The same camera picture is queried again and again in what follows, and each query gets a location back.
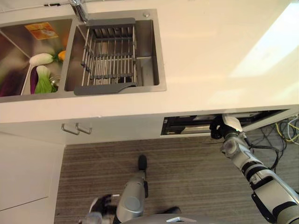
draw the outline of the white cabinet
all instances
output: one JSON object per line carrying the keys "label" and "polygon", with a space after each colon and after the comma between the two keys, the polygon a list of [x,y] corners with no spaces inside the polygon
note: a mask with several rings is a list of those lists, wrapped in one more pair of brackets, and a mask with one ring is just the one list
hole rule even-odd
{"label": "white cabinet", "polygon": [[[60,144],[153,139],[160,136],[163,118],[161,115],[144,115],[7,123],[0,124],[0,131]],[[78,132],[76,123],[86,132],[91,128],[91,134]],[[63,131],[62,124],[66,130],[78,132],[78,135]]]}
{"label": "white cabinet", "polygon": [[0,142],[0,223],[53,223],[64,145],[4,133]]}

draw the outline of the faucet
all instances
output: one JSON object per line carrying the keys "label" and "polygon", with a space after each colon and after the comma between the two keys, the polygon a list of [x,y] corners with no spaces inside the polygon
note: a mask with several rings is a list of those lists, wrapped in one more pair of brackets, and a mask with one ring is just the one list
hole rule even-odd
{"label": "faucet", "polygon": [[69,3],[71,5],[71,7],[74,10],[74,13],[76,14],[77,18],[79,21],[81,22],[87,22],[87,17],[88,14],[87,12],[84,10],[83,4],[84,0],[69,0]]}

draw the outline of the gray rack handle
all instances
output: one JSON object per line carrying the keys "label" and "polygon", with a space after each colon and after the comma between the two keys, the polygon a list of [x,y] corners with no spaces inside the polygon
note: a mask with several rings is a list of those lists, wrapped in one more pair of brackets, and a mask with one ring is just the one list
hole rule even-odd
{"label": "gray rack handle", "polygon": [[92,29],[100,28],[120,28],[135,25],[135,18],[119,18],[119,19],[102,19],[102,20],[88,20],[86,26]]}
{"label": "gray rack handle", "polygon": [[128,87],[135,87],[137,83],[117,83],[106,85],[88,85],[75,87],[74,94],[76,96],[86,95],[100,95],[100,94],[113,94],[118,93]]}

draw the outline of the floor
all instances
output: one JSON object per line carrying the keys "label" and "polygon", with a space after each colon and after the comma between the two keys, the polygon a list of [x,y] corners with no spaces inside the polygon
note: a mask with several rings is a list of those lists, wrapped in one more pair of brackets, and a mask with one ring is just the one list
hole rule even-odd
{"label": "floor", "polygon": [[[251,140],[261,130],[248,133]],[[269,140],[281,141],[275,131]],[[179,206],[183,213],[196,213],[233,224],[265,224],[251,200],[252,190],[229,159],[220,153],[219,140],[210,137],[172,138],[109,142],[67,146],[59,183],[55,223],[74,224],[88,212],[96,196],[120,194],[126,181],[137,171],[137,158],[148,158],[149,198],[145,214]],[[255,150],[270,166],[275,153]],[[299,146],[288,144],[277,174],[299,190]]]}

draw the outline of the bok choy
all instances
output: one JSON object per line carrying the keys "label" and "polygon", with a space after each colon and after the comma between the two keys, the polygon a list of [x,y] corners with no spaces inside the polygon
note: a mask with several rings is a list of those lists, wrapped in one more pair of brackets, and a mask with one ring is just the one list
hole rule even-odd
{"label": "bok choy", "polygon": [[52,55],[47,54],[47,53],[41,53],[38,55],[34,55],[33,57],[30,58],[29,63],[31,66],[38,66],[38,65],[43,65],[43,64],[49,64],[53,62],[54,58]]}
{"label": "bok choy", "polygon": [[36,68],[37,75],[38,75],[38,82],[36,85],[35,93],[49,93],[49,92],[56,92],[56,89],[52,87],[50,78],[50,70],[44,66],[40,65]]}

